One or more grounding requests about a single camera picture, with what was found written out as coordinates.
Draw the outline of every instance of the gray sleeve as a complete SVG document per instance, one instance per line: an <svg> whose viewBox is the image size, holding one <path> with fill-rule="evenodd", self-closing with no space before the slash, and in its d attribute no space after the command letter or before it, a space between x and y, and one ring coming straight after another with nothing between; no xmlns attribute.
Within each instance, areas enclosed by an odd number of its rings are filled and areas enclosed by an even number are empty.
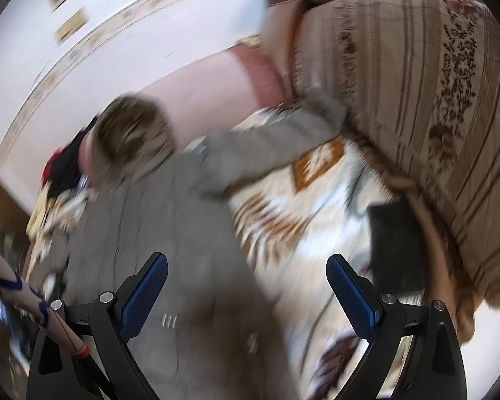
<svg viewBox="0 0 500 400"><path fill-rule="evenodd" d="M270 125L212 133L199 147L197 188L220 194L235 183L262 177L337 137L339 128L301 109Z"/></svg>

